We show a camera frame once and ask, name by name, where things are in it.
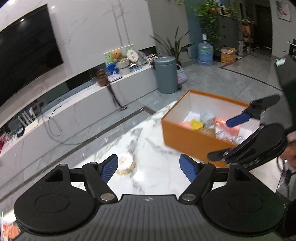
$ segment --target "metal screw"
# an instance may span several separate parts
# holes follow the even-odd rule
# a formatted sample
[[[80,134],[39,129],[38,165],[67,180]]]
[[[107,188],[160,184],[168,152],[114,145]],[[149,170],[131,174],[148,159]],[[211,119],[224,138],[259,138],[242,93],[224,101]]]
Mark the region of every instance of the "metal screw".
[[[191,194],[191,193],[186,193],[186,194],[183,194],[182,195],[182,199],[184,200],[184,201],[193,201],[193,200],[195,200],[196,199],[196,196],[194,195],[194,194]]]
[[[114,198],[115,198],[115,196],[112,193],[104,193],[101,195],[101,199],[103,201],[112,201]]]

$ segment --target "gray trash can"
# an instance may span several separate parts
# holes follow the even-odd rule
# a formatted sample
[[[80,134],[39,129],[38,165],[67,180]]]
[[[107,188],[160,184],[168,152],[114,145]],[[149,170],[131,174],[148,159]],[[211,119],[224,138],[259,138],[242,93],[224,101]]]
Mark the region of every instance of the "gray trash can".
[[[176,58],[165,56],[153,61],[157,87],[160,93],[171,94],[177,91],[177,66]]]

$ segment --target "brown vase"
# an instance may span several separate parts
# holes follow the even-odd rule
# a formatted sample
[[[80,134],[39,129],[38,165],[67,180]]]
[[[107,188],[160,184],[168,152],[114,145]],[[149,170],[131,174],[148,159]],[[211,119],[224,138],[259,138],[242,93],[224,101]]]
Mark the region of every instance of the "brown vase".
[[[107,86],[109,84],[107,75],[104,70],[100,69],[96,73],[96,81],[98,82],[99,86]]]

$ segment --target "open cardboard box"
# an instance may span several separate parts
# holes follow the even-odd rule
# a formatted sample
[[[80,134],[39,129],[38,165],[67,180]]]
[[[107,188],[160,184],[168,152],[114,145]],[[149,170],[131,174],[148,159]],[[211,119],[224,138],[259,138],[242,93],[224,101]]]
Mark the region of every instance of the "open cardboard box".
[[[249,104],[226,97],[188,90],[161,119],[163,138],[166,145],[179,150],[200,161],[211,162],[207,154],[225,148],[234,148],[235,145],[216,139],[215,136],[203,134],[179,125],[190,116],[211,111],[216,117],[224,120],[241,114]],[[242,124],[239,135],[249,137],[259,127],[259,121],[251,119]],[[214,162],[217,167],[226,167],[226,162]]]

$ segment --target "person's hand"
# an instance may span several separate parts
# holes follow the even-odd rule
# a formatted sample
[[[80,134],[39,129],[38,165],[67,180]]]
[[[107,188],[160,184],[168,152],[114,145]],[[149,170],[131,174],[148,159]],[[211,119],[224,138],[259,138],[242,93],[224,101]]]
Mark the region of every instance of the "person's hand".
[[[296,169],[296,141],[290,142],[283,152],[280,155],[282,160],[287,160],[289,164]]]

